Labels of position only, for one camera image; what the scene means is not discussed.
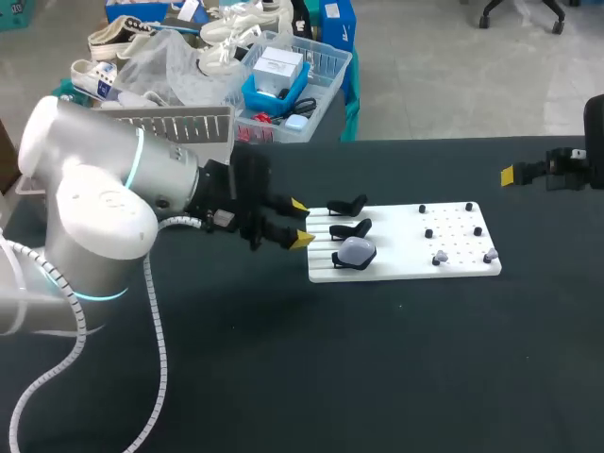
yellow tag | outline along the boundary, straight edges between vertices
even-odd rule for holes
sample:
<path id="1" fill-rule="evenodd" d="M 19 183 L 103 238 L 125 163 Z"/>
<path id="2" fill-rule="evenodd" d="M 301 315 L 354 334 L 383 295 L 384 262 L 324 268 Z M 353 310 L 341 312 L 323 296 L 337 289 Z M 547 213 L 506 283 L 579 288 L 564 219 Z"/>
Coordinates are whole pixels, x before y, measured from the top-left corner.
<path id="1" fill-rule="evenodd" d="M 292 244 L 290 250 L 295 250 L 296 248 L 304 248 L 314 240 L 314 236 L 307 233 L 306 231 L 300 231 L 298 229 L 297 234 L 298 239 L 295 241 L 295 243 Z"/>
<path id="2" fill-rule="evenodd" d="M 501 187 L 513 184 L 513 166 L 506 168 L 501 172 Z"/>
<path id="3" fill-rule="evenodd" d="M 304 206 L 295 198 L 292 198 L 292 206 L 294 206 L 294 208 L 296 208 L 297 210 L 308 210 L 306 206 Z"/>

chair leg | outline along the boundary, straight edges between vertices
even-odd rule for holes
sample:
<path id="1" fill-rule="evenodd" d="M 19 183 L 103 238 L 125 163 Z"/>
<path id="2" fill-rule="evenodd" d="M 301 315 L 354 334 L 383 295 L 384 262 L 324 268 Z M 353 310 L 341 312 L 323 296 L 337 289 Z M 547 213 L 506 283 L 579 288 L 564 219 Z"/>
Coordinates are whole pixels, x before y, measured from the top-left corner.
<path id="1" fill-rule="evenodd" d="M 501 3 L 503 2 L 503 0 L 491 0 L 491 3 L 489 3 L 489 5 L 487 5 L 486 7 L 484 7 L 484 11 L 482 11 L 482 15 L 484 17 L 488 17 L 489 13 L 497 8 Z"/>
<path id="2" fill-rule="evenodd" d="M 558 16 L 558 20 L 560 22 L 564 22 L 564 19 L 566 18 L 566 13 L 562 8 L 560 8 L 560 5 L 558 5 L 556 0 L 543 0 L 543 2 L 547 5 L 548 8 L 554 11 L 554 13 Z"/>
<path id="3" fill-rule="evenodd" d="M 480 17 L 480 28 L 488 28 L 491 25 L 491 18 L 489 17 L 489 13 L 494 8 L 497 8 L 501 4 L 501 2 L 503 2 L 503 0 L 491 0 L 489 5 L 484 8 L 484 11 L 482 11 L 482 17 Z"/>
<path id="4" fill-rule="evenodd" d="M 562 31 L 564 30 L 564 19 L 566 18 L 564 10 L 560 8 L 560 5 L 558 5 L 556 0 L 543 0 L 543 2 L 558 16 L 558 22 L 554 24 L 552 33 L 561 35 Z"/>

chair wheel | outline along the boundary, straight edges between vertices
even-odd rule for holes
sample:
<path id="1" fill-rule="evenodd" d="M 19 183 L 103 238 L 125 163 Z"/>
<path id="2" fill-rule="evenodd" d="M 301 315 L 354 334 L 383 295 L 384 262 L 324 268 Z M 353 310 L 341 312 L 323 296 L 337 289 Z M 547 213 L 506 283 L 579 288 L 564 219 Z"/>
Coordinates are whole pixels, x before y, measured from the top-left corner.
<path id="1" fill-rule="evenodd" d="M 481 16 L 480 24 L 478 25 L 480 28 L 488 28 L 491 25 L 491 18 L 489 16 Z"/>
<path id="2" fill-rule="evenodd" d="M 554 24 L 554 27 L 552 28 L 551 32 L 554 35 L 561 35 L 563 30 L 564 30 L 564 22 L 557 22 L 556 24 Z"/>

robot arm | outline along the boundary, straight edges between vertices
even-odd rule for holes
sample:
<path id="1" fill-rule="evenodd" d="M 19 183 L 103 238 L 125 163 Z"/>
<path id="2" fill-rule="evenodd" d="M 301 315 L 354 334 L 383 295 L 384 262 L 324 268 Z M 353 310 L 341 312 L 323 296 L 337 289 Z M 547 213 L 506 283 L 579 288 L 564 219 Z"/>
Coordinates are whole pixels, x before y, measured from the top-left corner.
<path id="1" fill-rule="evenodd" d="M 158 219 L 191 215 L 207 232 L 239 231 L 252 250 L 262 240 L 286 249 L 314 237 L 269 222 L 263 209 L 305 219 L 295 199 L 269 192 L 270 163 L 236 149 L 226 165 L 155 134 L 78 105 L 45 97 L 34 109 L 19 154 L 24 175 L 46 190 L 44 257 L 61 271 L 85 311 L 88 330 L 103 326 L 150 251 Z M 17 257 L 29 292 L 39 300 L 0 300 L 0 333 L 74 334 L 74 316 L 52 278 Z"/>
<path id="2" fill-rule="evenodd" d="M 585 105 L 585 150 L 556 148 L 545 153 L 545 160 L 516 162 L 501 172 L 501 185 L 524 186 L 545 176 L 548 191 L 580 191 L 589 184 L 604 189 L 604 94 Z"/>

blue shoebox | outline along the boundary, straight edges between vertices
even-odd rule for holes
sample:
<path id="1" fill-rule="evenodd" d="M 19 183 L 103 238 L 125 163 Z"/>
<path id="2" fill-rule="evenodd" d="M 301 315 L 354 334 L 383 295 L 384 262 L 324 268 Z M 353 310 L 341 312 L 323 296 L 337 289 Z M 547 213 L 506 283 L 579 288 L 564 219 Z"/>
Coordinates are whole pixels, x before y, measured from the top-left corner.
<path id="1" fill-rule="evenodd" d="M 321 0 L 321 41 L 336 49 L 352 52 L 355 46 L 357 16 L 351 0 Z M 351 65 L 348 65 L 342 89 L 348 96 Z"/>
<path id="2" fill-rule="evenodd" d="M 0 0 L 0 31 L 28 26 L 35 7 L 34 0 Z"/>
<path id="3" fill-rule="evenodd" d="M 176 7 L 182 8 L 184 2 L 174 2 Z M 107 20 L 112 23 L 120 16 L 132 16 L 143 22 L 161 22 L 166 17 L 169 3 L 130 3 L 126 5 L 113 4 L 112 0 L 105 3 Z"/>

